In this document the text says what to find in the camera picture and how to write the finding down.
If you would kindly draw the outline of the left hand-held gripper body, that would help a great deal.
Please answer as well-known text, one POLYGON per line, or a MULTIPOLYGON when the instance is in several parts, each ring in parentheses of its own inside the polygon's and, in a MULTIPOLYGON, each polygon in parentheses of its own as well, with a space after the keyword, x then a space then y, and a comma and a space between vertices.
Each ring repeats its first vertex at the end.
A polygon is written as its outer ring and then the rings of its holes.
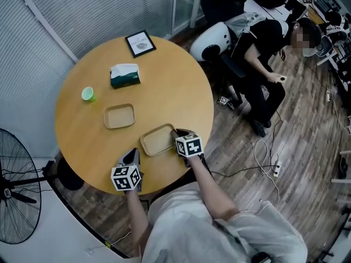
POLYGON ((127 191, 137 190, 142 191, 142 181, 143 173, 140 171, 140 153, 138 151, 138 164, 124 164, 123 158, 128 153, 121 156, 115 167, 111 170, 111 180, 116 189, 116 191, 122 191, 126 193, 127 191))

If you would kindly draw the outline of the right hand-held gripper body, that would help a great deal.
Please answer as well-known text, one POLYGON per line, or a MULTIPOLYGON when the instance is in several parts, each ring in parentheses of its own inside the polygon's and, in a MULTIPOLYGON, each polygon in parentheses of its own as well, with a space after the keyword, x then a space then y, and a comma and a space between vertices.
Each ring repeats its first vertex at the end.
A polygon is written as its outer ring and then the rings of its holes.
POLYGON ((191 168, 188 158, 199 156, 203 158, 203 145, 202 139, 194 131, 187 129, 180 129, 182 131, 181 135, 177 135, 175 140, 175 146, 178 155, 183 158, 185 167, 187 169, 191 168))

